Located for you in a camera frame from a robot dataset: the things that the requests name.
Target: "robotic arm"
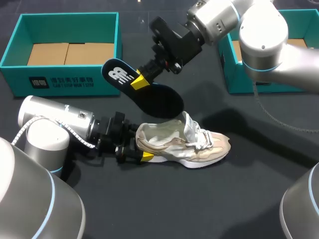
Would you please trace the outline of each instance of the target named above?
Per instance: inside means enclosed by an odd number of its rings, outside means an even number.
[[[148,82],[163,69],[175,74],[201,52],[239,27],[243,64],[251,79],[319,92],[319,50],[287,44],[288,26],[271,0],[199,0],[187,23],[172,31],[160,18],[150,29],[155,59],[139,68]]]

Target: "black insole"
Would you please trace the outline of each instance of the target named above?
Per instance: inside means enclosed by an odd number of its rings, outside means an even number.
[[[150,116],[171,119],[184,109],[180,95],[168,86],[153,83],[135,90],[131,83],[140,75],[122,60],[108,60],[102,67],[102,75],[108,83],[131,98]]]

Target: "new balance logo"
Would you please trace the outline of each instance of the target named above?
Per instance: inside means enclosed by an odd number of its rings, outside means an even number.
[[[134,79],[133,76],[128,75],[128,73],[120,67],[115,67],[113,71],[110,71],[109,76],[114,80],[119,80],[121,85]]]

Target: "cable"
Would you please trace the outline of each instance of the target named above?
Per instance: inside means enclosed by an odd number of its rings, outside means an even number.
[[[80,141],[83,145],[85,145],[88,148],[95,148],[95,145],[90,144],[88,142],[86,142],[84,139],[82,139],[70,126],[68,126],[66,123],[64,123],[63,121],[55,118],[53,119],[49,119],[47,117],[44,116],[36,116],[32,119],[30,119],[27,123],[24,124],[24,126],[19,130],[18,134],[16,135],[16,137],[14,138],[14,140],[12,141],[12,145],[15,145],[18,140],[20,139],[21,135],[28,129],[28,127],[33,124],[34,122],[36,122],[37,120],[41,120],[41,119],[46,119],[49,121],[52,121],[54,123],[59,123],[60,126],[62,126],[63,128],[65,128],[67,131],[69,131],[78,141]]]
[[[62,125],[67,131],[69,131],[73,136],[80,141],[82,144],[87,146],[88,148],[95,148],[95,145],[88,143],[84,139],[82,139],[70,126],[68,126],[66,123],[59,119],[55,119],[56,122],[58,122],[60,125]]]
[[[281,122],[280,120],[276,119],[275,117],[273,117],[264,107],[263,105],[261,104],[261,101],[260,101],[260,98],[259,98],[259,95],[258,95],[258,90],[257,90],[257,86],[256,86],[256,82],[255,81],[252,81],[253,82],[253,89],[254,89],[254,97],[255,97],[255,100],[257,102],[257,104],[259,105],[259,107],[261,108],[261,110],[270,118],[272,119],[274,122],[276,122],[277,124],[283,126],[283,127],[286,127],[286,128],[289,128],[291,130],[295,130],[295,131],[298,131],[298,132],[303,132],[303,133],[319,133],[319,130],[318,129],[304,129],[304,128],[298,128],[298,127],[294,127],[294,126],[291,126],[289,124],[286,124],[286,123],[283,123]]]

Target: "sneaker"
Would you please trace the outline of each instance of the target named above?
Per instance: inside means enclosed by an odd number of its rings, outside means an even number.
[[[142,161],[176,161],[187,168],[200,168],[224,158],[229,138],[201,129],[187,112],[165,123],[143,123],[136,132],[137,147],[148,153]]]

